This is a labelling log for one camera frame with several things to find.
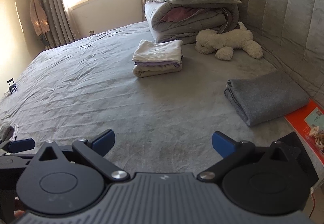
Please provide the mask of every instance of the quilted headboard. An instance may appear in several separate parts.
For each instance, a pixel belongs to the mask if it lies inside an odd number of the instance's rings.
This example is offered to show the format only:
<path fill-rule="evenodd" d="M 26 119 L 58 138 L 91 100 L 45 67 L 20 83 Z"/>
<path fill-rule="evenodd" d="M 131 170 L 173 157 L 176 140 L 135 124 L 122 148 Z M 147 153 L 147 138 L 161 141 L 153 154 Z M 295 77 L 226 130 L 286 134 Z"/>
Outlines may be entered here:
<path fill-rule="evenodd" d="M 240 20 L 286 71 L 324 106 L 324 0 L 241 0 Z"/>

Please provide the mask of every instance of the cable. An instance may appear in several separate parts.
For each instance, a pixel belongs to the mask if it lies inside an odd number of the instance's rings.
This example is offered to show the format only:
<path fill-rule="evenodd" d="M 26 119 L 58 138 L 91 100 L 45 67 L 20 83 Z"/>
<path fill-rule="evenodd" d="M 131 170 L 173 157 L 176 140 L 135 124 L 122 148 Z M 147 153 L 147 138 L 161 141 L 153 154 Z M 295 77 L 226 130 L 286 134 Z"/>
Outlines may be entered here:
<path fill-rule="evenodd" d="M 312 214 L 314 212 L 314 209 L 315 209 L 315 204 L 316 204 L 313 187 L 310 188 L 310 196 L 312 197 L 312 200 L 313 200 L 313 209 L 312 209 L 312 212 L 309 215 L 309 218 L 312 216 Z"/>

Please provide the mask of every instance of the wall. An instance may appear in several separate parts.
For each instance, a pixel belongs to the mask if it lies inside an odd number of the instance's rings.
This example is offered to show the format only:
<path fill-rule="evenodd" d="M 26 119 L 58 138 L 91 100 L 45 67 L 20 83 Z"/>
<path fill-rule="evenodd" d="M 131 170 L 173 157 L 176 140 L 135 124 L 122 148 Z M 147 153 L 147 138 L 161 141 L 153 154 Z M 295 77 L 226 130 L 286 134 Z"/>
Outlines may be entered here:
<path fill-rule="evenodd" d="M 8 91 L 7 81 L 17 80 L 43 50 L 30 21 L 29 4 L 30 0 L 0 0 L 0 98 Z"/>
<path fill-rule="evenodd" d="M 72 15 L 82 38 L 136 22 L 141 22 L 142 0 L 87 0 L 72 7 Z"/>

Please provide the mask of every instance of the gray folded blanket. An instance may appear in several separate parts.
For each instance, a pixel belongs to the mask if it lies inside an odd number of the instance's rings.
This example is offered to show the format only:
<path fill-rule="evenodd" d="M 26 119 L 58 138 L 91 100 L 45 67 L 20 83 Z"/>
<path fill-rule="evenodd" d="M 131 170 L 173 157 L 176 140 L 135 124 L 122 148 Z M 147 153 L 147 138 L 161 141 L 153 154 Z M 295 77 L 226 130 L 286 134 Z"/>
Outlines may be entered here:
<path fill-rule="evenodd" d="M 281 70 L 255 79 L 230 79 L 226 87 L 225 96 L 248 126 L 286 115 L 309 102 L 307 93 Z"/>

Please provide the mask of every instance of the stacked bedding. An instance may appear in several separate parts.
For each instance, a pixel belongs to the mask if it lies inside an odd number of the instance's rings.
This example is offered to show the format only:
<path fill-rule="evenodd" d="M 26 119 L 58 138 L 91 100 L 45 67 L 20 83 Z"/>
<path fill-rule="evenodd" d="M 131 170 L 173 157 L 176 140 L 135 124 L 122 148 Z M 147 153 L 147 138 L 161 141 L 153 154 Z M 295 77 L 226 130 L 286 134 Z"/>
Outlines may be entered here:
<path fill-rule="evenodd" d="M 181 39 L 194 43 L 203 29 L 232 30 L 239 21 L 240 0 L 146 0 L 145 16 L 156 42 Z"/>
<path fill-rule="evenodd" d="M 182 40 L 155 43 L 141 40 L 134 56 L 133 74 L 139 78 L 182 70 Z"/>

